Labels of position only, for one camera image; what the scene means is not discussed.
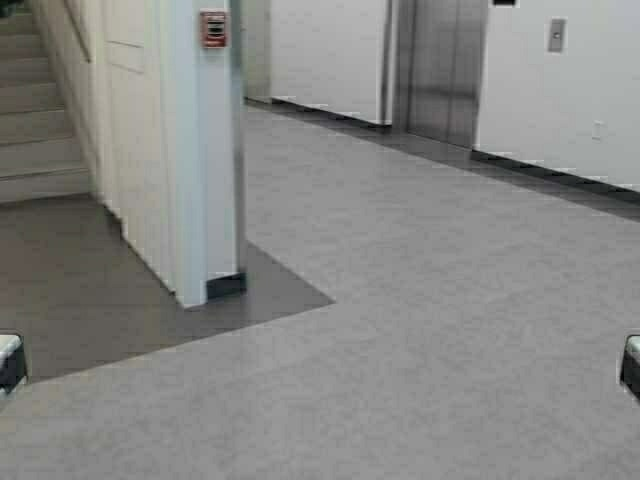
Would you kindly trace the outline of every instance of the red fire alarm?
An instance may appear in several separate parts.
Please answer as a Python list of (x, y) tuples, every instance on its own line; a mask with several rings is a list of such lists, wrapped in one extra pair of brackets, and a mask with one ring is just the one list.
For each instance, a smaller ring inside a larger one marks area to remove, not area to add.
[(200, 23), (203, 48), (225, 48), (229, 43), (229, 14), (224, 10), (202, 10)]

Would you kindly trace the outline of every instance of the electrical outlet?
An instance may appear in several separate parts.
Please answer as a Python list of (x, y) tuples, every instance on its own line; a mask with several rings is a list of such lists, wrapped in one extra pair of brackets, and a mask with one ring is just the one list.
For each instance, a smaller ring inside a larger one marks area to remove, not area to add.
[(605, 135), (606, 124), (602, 120), (595, 120), (593, 122), (593, 133), (591, 138), (597, 141), (602, 141)]

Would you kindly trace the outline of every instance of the elevator door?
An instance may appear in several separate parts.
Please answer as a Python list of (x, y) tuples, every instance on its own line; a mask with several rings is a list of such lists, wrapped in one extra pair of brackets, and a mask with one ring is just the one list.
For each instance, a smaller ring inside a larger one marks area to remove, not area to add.
[(463, 147), (474, 142), (486, 0), (415, 0), (407, 130)]

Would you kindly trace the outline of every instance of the white wall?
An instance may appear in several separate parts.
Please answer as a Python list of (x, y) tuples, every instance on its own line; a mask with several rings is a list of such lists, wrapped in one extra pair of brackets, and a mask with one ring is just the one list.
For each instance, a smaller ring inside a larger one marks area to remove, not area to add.
[[(99, 0), (70, 2), (92, 53), (96, 46), (96, 35), (100, 34), (99, 29), (92, 24), (91, 17), (91, 11), (97, 2)], [(30, 0), (30, 3), (47, 46), (61, 93), (76, 127), (84, 157), (92, 171), (94, 186), (99, 189), (101, 140), (100, 118), (95, 100), (95, 64), (87, 63), (85, 60), (64, 9), (63, 0)]]
[(273, 96), (382, 123), (388, 7), (388, 0), (272, 0)]
[(271, 101), (271, 0), (242, 1), (246, 95)]
[[(563, 54), (547, 52), (555, 17)], [(640, 190), (639, 25), (636, 0), (492, 7), (476, 149)]]
[[(208, 280), (244, 268), (238, 1), (74, 1), (90, 65), (62, 0), (34, 5), (82, 112), (76, 126), (92, 139), (102, 199), (180, 303), (200, 305)], [(200, 8), (229, 6), (231, 47), (204, 51)]]

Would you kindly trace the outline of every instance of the staircase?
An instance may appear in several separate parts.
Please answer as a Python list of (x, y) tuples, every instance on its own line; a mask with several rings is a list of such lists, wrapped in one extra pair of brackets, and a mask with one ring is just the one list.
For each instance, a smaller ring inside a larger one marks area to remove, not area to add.
[(31, 13), (0, 19), (0, 203), (90, 191)]

